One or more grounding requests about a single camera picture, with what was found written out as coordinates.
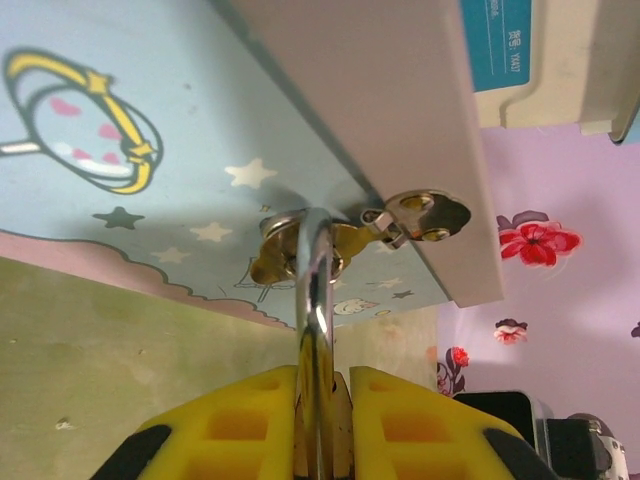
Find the yellow plastic part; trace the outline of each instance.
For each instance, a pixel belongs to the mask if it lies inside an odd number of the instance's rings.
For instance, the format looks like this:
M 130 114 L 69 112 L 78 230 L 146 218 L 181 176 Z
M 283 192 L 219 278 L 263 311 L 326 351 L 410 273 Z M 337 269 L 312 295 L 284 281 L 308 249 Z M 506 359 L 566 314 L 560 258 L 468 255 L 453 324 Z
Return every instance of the yellow plastic part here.
M 295 391 L 280 367 L 145 422 L 172 433 L 140 480 L 291 480 Z
M 358 480 L 513 480 L 482 435 L 506 422 L 369 367 L 351 369 Z

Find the cartoon wallpaper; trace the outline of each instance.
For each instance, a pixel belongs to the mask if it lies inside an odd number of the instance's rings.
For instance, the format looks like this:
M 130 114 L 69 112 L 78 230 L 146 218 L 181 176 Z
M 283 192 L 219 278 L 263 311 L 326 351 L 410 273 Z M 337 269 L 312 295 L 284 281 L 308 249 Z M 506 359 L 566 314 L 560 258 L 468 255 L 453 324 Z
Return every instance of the cartoon wallpaper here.
M 375 192 L 207 1 L 89 3 L 9 2 L 0 19 L 0 255 L 293 325 L 293 283 L 248 274 L 260 221 L 354 220 Z M 341 324 L 447 297 L 410 246 L 372 244 L 334 301 Z

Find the yellow ring drawing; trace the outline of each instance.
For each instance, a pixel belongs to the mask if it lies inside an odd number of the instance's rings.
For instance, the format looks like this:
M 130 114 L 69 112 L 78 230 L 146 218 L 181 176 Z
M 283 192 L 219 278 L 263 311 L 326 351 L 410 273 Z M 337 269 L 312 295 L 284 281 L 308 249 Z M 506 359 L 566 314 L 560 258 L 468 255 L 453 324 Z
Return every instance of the yellow ring drawing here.
M 24 108 L 18 99 L 16 87 L 23 74 L 34 70 L 53 74 L 68 84 L 78 88 L 108 116 L 119 132 L 123 135 L 123 138 L 126 138 L 127 140 L 127 148 L 125 149 L 121 147 L 121 149 L 125 154 L 127 161 L 133 166 L 133 173 L 128 178 L 125 185 L 104 185 L 103 183 L 97 182 L 89 175 L 81 176 L 100 188 L 118 194 L 133 194 L 140 192 L 147 187 L 151 181 L 152 173 L 162 157 L 161 139 L 151 122 L 142 116 L 142 114 L 135 111 L 133 107 L 111 94 L 111 78 L 107 75 L 100 74 L 95 70 L 75 64 L 46 52 L 29 50 L 17 51 L 9 54 L 5 60 L 5 80 L 14 105 L 21 113 L 23 121 L 25 122 L 32 137 L 37 137 L 37 135 L 34 135 L 35 127 L 32 124 L 32 119 L 24 111 Z M 142 135 L 134 118 L 130 115 L 130 110 L 134 110 L 136 114 L 145 121 L 156 137 L 155 148 L 152 146 L 152 143 Z M 42 150 L 44 150 L 43 146 L 36 140 L 12 142 L 8 144 L 0 144 L 0 157 L 26 153 L 38 153 Z M 77 168 L 72 168 L 72 170 L 79 173 Z

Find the metal hook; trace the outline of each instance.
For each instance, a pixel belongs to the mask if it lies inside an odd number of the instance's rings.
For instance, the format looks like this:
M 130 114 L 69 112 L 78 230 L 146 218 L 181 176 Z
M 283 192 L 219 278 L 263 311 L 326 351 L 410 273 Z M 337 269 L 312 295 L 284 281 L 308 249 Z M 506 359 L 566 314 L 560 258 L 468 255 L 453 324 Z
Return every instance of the metal hook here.
M 306 211 L 296 255 L 298 382 L 307 465 L 313 480 L 333 478 L 333 239 L 331 216 L 322 208 Z

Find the dark star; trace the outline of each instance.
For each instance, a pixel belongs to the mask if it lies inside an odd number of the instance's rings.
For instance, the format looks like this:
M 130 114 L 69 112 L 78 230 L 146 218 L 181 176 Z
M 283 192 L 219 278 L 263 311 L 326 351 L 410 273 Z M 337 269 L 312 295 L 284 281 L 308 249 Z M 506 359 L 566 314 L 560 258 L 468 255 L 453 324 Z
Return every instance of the dark star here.
M 142 215 L 132 215 L 122 207 L 116 207 L 111 213 L 95 213 L 92 217 L 104 220 L 106 228 L 122 227 L 129 230 L 135 230 L 134 225 L 138 220 L 145 218 Z
M 394 293 L 393 294 L 393 298 L 404 298 L 404 297 L 408 297 L 409 295 L 413 295 L 414 293 L 411 290 L 406 290 L 404 292 L 398 292 L 398 293 Z

